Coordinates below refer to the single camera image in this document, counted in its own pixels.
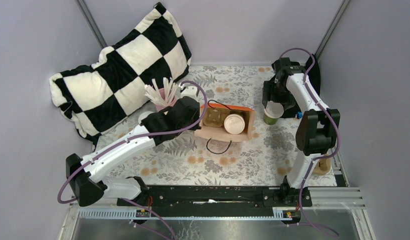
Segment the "white plastic cup lid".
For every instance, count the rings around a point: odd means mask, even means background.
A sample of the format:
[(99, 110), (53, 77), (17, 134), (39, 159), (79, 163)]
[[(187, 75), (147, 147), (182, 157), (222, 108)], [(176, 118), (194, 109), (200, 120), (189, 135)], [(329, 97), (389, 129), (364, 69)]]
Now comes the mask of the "white plastic cup lid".
[(284, 107), (278, 102), (268, 101), (264, 114), (269, 118), (278, 119), (284, 114)]

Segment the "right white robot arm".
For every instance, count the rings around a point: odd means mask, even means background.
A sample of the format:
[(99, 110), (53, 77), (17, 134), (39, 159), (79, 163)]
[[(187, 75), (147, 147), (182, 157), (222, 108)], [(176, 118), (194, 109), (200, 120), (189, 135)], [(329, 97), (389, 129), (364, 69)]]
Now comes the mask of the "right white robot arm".
[(277, 195), (281, 203), (292, 206), (303, 197), (317, 162), (336, 145), (340, 113), (321, 100), (303, 66), (281, 57), (273, 69), (276, 75), (263, 83), (264, 121), (271, 125), (294, 106), (303, 114), (295, 136), (299, 152)]

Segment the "single brown cup carrier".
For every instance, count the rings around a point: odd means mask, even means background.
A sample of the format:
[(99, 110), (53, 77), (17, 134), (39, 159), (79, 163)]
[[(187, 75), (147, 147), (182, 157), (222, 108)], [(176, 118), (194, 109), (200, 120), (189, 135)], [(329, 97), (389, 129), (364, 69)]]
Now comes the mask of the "single brown cup carrier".
[(203, 119), (203, 124), (211, 128), (221, 128), (224, 125), (225, 118), (230, 114), (226, 108), (208, 108)]

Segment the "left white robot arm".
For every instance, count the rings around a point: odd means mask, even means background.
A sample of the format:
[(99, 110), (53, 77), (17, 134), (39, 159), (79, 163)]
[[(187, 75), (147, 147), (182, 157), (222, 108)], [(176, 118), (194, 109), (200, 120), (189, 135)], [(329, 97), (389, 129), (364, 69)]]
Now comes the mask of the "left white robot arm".
[(199, 128), (200, 104), (191, 97), (178, 99), (174, 106), (153, 112), (121, 139), (107, 147), (79, 157), (66, 158), (66, 177), (81, 207), (100, 199), (129, 199), (140, 206), (148, 199), (140, 177), (115, 178), (109, 173), (128, 159), (176, 138), (185, 130)]

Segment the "orange paper bag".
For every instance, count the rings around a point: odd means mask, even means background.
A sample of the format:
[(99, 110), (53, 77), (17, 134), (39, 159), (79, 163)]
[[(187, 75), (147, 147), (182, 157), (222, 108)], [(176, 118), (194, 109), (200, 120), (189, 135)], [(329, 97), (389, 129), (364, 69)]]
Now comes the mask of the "orange paper bag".
[(224, 125), (219, 128), (207, 127), (200, 121), (200, 129), (194, 131), (194, 136), (206, 139), (207, 143), (211, 140), (227, 142), (229, 147), (232, 143), (246, 142), (252, 139), (252, 131), (256, 112), (244, 106), (226, 105), (213, 99), (208, 100), (200, 107), (200, 113), (204, 115), (208, 108), (224, 108), (231, 112), (225, 118)]

